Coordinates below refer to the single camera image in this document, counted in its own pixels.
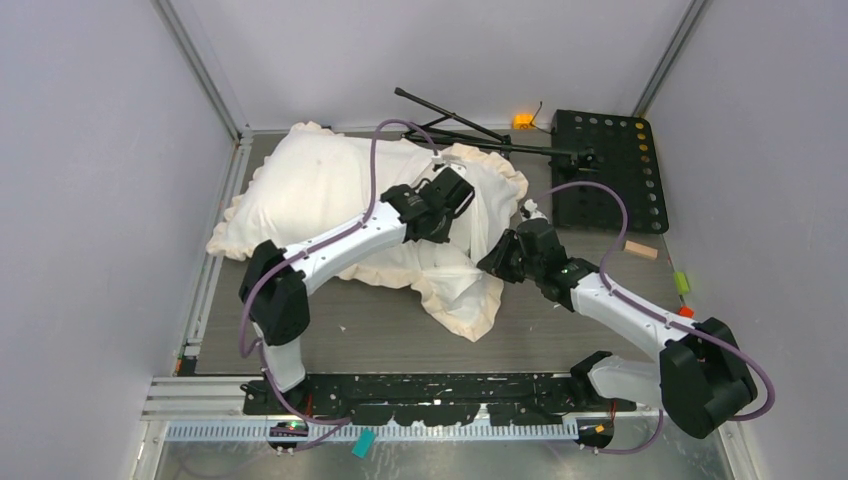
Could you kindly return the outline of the grey cream ruffled pillowcase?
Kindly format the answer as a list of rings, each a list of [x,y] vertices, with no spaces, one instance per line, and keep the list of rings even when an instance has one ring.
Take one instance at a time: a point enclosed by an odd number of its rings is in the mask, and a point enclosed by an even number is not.
[[[246,191],[232,199],[206,250],[244,261],[268,240],[302,250],[307,240],[342,225],[371,231],[382,193],[433,179],[439,165],[455,168],[475,193],[447,241],[402,243],[349,266],[340,278],[410,288],[447,330],[477,341],[493,328],[504,288],[477,264],[507,229],[529,187],[525,175],[498,154],[459,143],[432,151],[407,140],[372,142],[299,123],[256,168]]]

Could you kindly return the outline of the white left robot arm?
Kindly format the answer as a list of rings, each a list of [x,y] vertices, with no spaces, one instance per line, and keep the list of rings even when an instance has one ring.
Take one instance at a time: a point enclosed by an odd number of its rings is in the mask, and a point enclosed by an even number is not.
[[[300,338],[310,324],[309,298],[354,264],[408,244],[445,244],[454,220],[474,199],[460,166],[441,166],[416,186],[395,185],[353,219],[285,247],[260,243],[238,296],[243,303],[239,348],[260,353],[271,384],[268,400],[280,412],[298,412],[307,398]]]

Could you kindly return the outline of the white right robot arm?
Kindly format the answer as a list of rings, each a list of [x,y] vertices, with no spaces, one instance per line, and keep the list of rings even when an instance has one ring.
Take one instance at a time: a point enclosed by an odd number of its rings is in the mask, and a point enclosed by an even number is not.
[[[506,230],[477,267],[504,282],[533,282],[546,299],[601,323],[648,356],[639,362],[598,351],[574,365],[571,397],[584,410],[628,400],[664,411],[684,433],[703,439],[740,420],[758,397],[751,366],[725,323],[694,321],[634,295],[598,266],[568,255],[545,219]]]

